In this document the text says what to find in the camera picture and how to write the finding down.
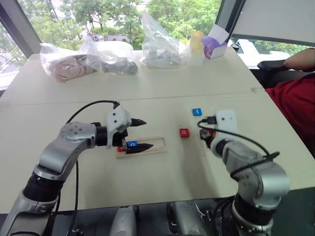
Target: window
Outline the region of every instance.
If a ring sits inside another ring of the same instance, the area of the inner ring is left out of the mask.
[[[208,34],[221,0],[18,0],[42,42],[78,50],[82,40],[124,40],[141,50],[141,12],[147,10],[186,43]]]
[[[0,90],[13,81],[27,58],[0,23]]]
[[[257,67],[263,60],[283,60],[308,46],[262,41],[254,39],[231,38],[232,43],[240,45],[238,55],[248,67]]]

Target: red block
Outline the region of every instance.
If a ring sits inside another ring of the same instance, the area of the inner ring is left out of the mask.
[[[181,137],[189,137],[189,130],[188,129],[179,129],[179,135]]]

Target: plastic bag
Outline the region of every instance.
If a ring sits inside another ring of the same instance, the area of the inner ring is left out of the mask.
[[[138,66],[133,62],[133,47],[121,41],[85,41],[80,51],[87,53],[86,65],[104,73],[134,74]]]
[[[146,11],[142,13],[142,26],[145,35],[142,64],[153,68],[173,68],[184,63],[184,44],[172,38]]]
[[[86,65],[87,55],[79,51],[72,51],[59,48],[53,44],[42,43],[39,54],[46,74],[61,82],[95,71]]]

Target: metal part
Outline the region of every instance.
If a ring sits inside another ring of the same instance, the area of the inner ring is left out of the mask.
[[[232,204],[232,215],[234,219],[237,221],[237,225],[239,226],[239,234],[240,236],[270,236],[271,228],[273,226],[273,219],[267,225],[256,225],[251,222],[245,220],[235,209],[234,202]]]
[[[137,146],[128,147],[126,154],[140,153],[152,148],[152,144],[138,144]]]
[[[17,1],[0,0],[0,22],[27,58],[39,53],[41,40]]]
[[[263,156],[240,142],[229,142],[222,155],[229,173],[247,164],[263,160]],[[266,162],[245,169],[236,175],[238,193],[252,206],[264,210],[275,209],[281,197],[290,190],[284,169],[275,162]]]
[[[183,235],[209,236],[203,221],[192,202],[174,202],[178,233]]]
[[[172,234],[177,234],[177,223],[174,213],[174,203],[167,203],[166,204],[166,214],[167,214],[167,222],[169,230]]]
[[[127,145],[126,139],[123,139],[123,150],[127,151],[127,149],[128,149],[128,145]]]
[[[112,148],[113,136],[117,132],[124,132],[131,126],[130,113],[122,106],[116,107],[107,118],[107,149]]]
[[[49,212],[56,204],[57,199],[51,202],[36,202],[26,198],[21,191],[13,208],[8,214],[0,236],[11,235],[14,232],[35,232],[42,235]]]
[[[136,236],[137,222],[135,207],[120,208],[114,218],[109,236]]]
[[[226,130],[233,133],[237,132],[237,119],[233,111],[222,110],[222,111],[216,112],[216,120],[217,120],[217,125],[216,125],[217,129]],[[215,138],[208,145],[210,146],[212,153],[217,157],[221,157],[221,154],[217,152],[216,147],[217,147],[217,144],[222,140],[231,141],[231,140],[234,140],[234,136],[221,133],[221,132],[216,133]]]
[[[145,121],[141,120],[141,119],[134,119],[131,118],[131,126],[136,127],[136,126],[141,126],[147,124]]]
[[[72,230],[72,232],[76,235],[76,236],[83,236],[83,231],[81,229],[75,229]]]
[[[66,124],[43,151],[34,173],[46,179],[66,180],[81,152],[95,147],[95,136],[94,124]]]
[[[206,216],[207,216],[207,219],[209,220],[209,221],[212,221],[212,213],[211,213],[211,211],[210,210],[206,210]]]
[[[233,111],[216,113],[216,128],[237,132]],[[248,146],[235,141],[235,137],[222,132],[207,134],[200,131],[200,138],[217,157],[222,157],[229,173],[241,167],[264,160],[264,156]],[[290,181],[284,169],[273,161],[248,167],[233,178],[238,181],[238,194],[232,205],[232,215],[241,236],[268,236],[273,224],[272,216],[283,195],[290,190]]]

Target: tree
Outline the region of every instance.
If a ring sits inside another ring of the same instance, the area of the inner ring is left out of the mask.
[[[16,65],[23,65],[26,61],[26,57],[2,24],[0,24],[0,55]]]
[[[72,18],[59,19],[51,0],[19,0],[42,42],[78,50],[82,28]]]
[[[171,36],[186,43],[193,31],[208,34],[221,0],[151,0],[148,12]]]
[[[103,27],[103,29],[101,29],[100,27],[95,27],[93,29],[93,32],[97,33],[97,34],[104,35],[104,36],[107,36],[109,34],[121,34],[122,33],[121,29],[117,29],[117,28],[113,28],[113,27]]]
[[[259,53],[261,54],[269,54],[270,51],[279,51],[284,53],[289,53],[291,56],[309,48],[308,46],[289,44],[289,43],[279,43],[279,42],[270,42],[270,41],[262,41],[262,40],[250,40]]]
[[[101,30],[107,20],[113,18],[113,4],[111,0],[63,0],[61,10],[67,17],[74,16],[77,23],[86,25],[98,23]]]
[[[141,0],[113,1],[115,26],[119,27],[123,34],[128,35],[134,49],[141,49],[144,37],[141,28],[141,14],[136,7],[140,2]]]

